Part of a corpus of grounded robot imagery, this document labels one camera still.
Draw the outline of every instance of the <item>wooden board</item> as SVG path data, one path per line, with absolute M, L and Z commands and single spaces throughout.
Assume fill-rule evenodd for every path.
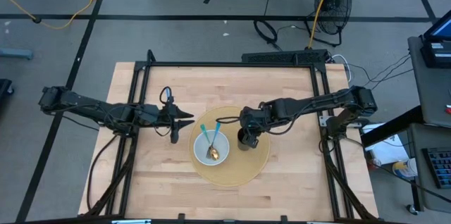
M 116 64 L 109 103 L 126 102 L 133 66 Z M 332 92 L 347 88 L 342 65 L 327 65 L 327 70 Z M 261 101 L 313 96 L 309 70 L 303 68 L 152 67 L 146 103 L 160 105 L 159 94 L 165 86 L 171 86 L 175 103 L 194 114 L 194 119 L 218 106 L 256 108 Z M 285 135 L 271 135 L 265 168 L 253 181 L 239 187 L 212 185 L 195 172 L 188 153 L 192 126 L 180 131 L 177 144 L 171 144 L 168 136 L 158 136 L 153 129 L 140 130 L 126 218 L 177 218 L 185 213 L 187 219 L 280 220 L 281 215 L 287 215 L 289 220 L 333 220 L 315 113 L 301 116 Z M 360 140 L 356 130 L 348 130 L 348 137 Z M 110 138 L 111 131 L 102 128 L 94 156 Z M 377 216 L 362 148 L 344 140 L 341 144 L 348 183 L 370 213 Z M 92 204 L 111 181 L 117 146 L 118 141 L 101 155 L 94 169 Z M 80 213 L 87 211 L 85 197 L 86 190 Z

